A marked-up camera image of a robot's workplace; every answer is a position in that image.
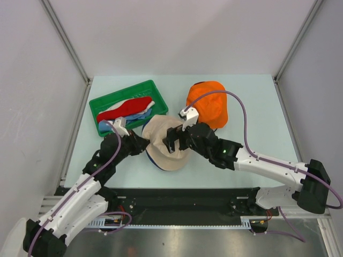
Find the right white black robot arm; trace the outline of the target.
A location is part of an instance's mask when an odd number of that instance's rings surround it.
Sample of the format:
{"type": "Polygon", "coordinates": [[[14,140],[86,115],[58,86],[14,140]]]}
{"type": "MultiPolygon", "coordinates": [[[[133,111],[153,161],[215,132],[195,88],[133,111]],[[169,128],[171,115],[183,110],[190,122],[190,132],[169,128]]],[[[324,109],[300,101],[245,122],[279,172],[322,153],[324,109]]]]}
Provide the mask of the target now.
{"type": "Polygon", "coordinates": [[[205,123],[171,127],[162,142],[170,153],[191,149],[217,168],[251,172],[280,182],[278,187],[259,188],[247,201],[248,211],[254,215],[293,205],[314,214],[325,212],[330,179],[319,161],[293,163],[250,153],[238,142],[218,138],[205,123]]]}

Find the orange bucket hat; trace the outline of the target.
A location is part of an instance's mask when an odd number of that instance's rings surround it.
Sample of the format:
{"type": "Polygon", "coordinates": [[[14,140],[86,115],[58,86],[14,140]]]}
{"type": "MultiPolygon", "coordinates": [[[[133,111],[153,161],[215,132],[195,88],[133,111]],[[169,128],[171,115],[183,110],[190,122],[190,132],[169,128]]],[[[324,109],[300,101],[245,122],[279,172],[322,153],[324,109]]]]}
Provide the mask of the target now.
{"type": "MultiPolygon", "coordinates": [[[[217,81],[198,82],[190,87],[186,105],[190,105],[200,96],[215,90],[225,90],[217,81]]],[[[200,123],[206,123],[211,129],[221,129],[228,122],[227,95],[214,93],[197,101],[193,107],[198,111],[200,123]]]]}

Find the light blue hat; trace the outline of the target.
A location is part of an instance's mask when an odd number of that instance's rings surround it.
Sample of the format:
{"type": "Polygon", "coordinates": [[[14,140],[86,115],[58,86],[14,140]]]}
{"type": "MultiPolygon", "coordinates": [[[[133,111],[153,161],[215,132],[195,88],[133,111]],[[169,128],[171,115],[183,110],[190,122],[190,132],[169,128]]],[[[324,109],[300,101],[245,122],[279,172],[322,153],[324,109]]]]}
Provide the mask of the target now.
{"type": "MultiPolygon", "coordinates": [[[[125,116],[126,126],[133,125],[133,128],[135,128],[139,126],[138,122],[143,122],[143,123],[147,122],[149,120],[149,116],[151,115],[151,113],[152,113],[152,108],[149,108],[145,113],[125,116]]],[[[100,133],[100,135],[103,135],[110,131],[111,131],[111,128],[106,122],[104,122],[103,120],[99,122],[98,132],[100,133]]]]}

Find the beige bucket hat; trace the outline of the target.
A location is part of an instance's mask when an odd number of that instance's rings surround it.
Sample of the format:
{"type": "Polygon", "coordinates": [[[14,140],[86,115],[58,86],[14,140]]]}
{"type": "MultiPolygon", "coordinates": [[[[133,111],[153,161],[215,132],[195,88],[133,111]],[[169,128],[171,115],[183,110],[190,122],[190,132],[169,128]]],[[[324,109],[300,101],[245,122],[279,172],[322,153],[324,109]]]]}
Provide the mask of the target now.
{"type": "Polygon", "coordinates": [[[142,129],[142,137],[150,144],[146,150],[155,163],[165,171],[176,171],[183,168],[191,157],[191,150],[179,150],[178,141],[175,142],[175,152],[170,154],[162,142],[166,137],[167,129],[183,125],[181,120],[166,115],[154,115],[142,129]]]}

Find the red hat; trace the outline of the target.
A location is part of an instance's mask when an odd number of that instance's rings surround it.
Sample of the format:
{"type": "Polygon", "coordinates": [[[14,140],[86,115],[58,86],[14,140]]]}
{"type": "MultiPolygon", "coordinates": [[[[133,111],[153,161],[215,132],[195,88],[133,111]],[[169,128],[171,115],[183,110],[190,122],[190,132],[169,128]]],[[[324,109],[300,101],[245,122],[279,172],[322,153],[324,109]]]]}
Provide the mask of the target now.
{"type": "Polygon", "coordinates": [[[96,117],[96,121],[99,123],[102,120],[115,120],[118,117],[138,114],[141,112],[141,109],[144,110],[151,101],[153,100],[150,96],[132,98],[131,101],[124,103],[115,110],[100,112],[96,117]]]}

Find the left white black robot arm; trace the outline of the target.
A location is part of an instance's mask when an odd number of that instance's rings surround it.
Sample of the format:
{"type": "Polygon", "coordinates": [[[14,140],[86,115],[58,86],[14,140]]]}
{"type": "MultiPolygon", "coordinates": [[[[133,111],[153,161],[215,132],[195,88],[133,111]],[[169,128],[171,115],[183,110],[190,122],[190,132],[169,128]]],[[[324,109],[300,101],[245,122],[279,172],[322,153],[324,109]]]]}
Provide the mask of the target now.
{"type": "Polygon", "coordinates": [[[75,184],[37,221],[26,222],[23,249],[28,256],[63,256],[73,239],[101,215],[118,209],[116,193],[105,186],[116,166],[143,153],[150,141],[129,131],[104,137],[75,184]]]}

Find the dark blue bucket hat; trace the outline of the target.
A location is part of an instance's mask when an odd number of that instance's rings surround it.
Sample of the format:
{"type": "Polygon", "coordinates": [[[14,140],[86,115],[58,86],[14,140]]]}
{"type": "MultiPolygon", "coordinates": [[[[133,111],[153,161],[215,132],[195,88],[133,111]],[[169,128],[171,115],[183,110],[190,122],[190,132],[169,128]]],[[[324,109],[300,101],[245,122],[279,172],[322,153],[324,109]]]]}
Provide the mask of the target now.
{"type": "Polygon", "coordinates": [[[155,163],[154,159],[152,159],[152,157],[150,156],[149,152],[148,152],[147,150],[146,150],[145,152],[146,152],[146,155],[147,155],[148,159],[152,162],[152,164],[153,164],[155,167],[157,167],[159,170],[164,171],[164,169],[162,169],[160,166],[158,166],[158,165],[155,163]]]}

